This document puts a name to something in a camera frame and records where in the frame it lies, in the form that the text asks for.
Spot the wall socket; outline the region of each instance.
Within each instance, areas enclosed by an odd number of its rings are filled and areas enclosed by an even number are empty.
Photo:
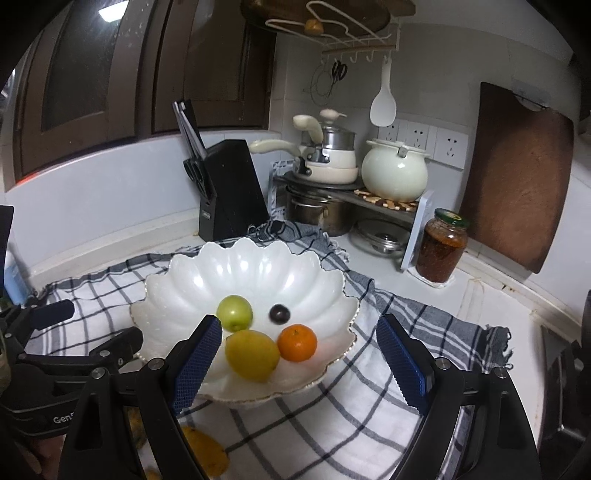
[[[400,120],[396,119],[389,127],[379,127],[378,138],[380,140],[387,140],[389,142],[398,141],[398,129],[400,128]]]
[[[420,148],[425,150],[427,146],[427,137],[429,135],[429,126],[418,124],[415,122],[408,122],[407,134],[404,143],[410,147]]]
[[[468,153],[468,138],[466,134],[438,128],[433,160],[463,169]]]
[[[468,152],[468,135],[432,125],[396,119],[389,127],[380,127],[378,138],[404,142],[427,151],[427,158],[463,169]]]
[[[397,140],[406,143],[409,147],[426,150],[427,158],[433,158],[435,154],[436,136],[437,127],[400,120]]]

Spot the knife block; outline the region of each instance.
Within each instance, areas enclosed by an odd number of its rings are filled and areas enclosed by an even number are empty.
[[[207,149],[205,170],[213,191],[201,198],[199,236],[206,242],[244,236],[269,214],[244,140],[223,140]]]

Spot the white rice paddle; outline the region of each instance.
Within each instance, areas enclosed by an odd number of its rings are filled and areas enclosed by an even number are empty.
[[[369,111],[369,119],[376,127],[388,127],[396,118],[396,100],[390,91],[390,70],[392,57],[384,56],[382,62],[382,87],[374,98]]]

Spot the blue gripper pad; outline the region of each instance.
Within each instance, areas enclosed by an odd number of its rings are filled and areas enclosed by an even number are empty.
[[[174,394],[169,405],[176,416],[183,408],[193,404],[213,357],[222,344],[222,324],[213,315],[207,315],[187,340],[186,345],[194,343],[196,338],[198,339],[193,351],[174,379]]]
[[[425,415],[429,410],[428,394],[434,380],[430,365],[433,357],[422,342],[408,336],[391,313],[378,320],[376,338],[404,400]]]

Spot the white fruit bowl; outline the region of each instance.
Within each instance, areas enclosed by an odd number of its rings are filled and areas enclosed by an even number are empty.
[[[304,390],[320,382],[328,367],[343,358],[357,340],[352,325],[359,301],[346,296],[344,286],[340,270],[323,270],[314,252],[295,255],[283,242],[265,248],[247,238],[231,248],[206,243],[198,256],[175,255],[167,273],[146,278],[146,299],[131,306],[134,323],[144,334],[139,355],[143,360],[166,357],[205,315],[216,313],[222,299],[240,295],[252,306],[251,329],[277,340],[285,327],[307,325],[318,338],[316,352],[300,363],[281,359],[269,380],[257,383],[234,373],[222,342],[199,395],[235,407]],[[284,325],[268,317],[277,303],[291,311]]]

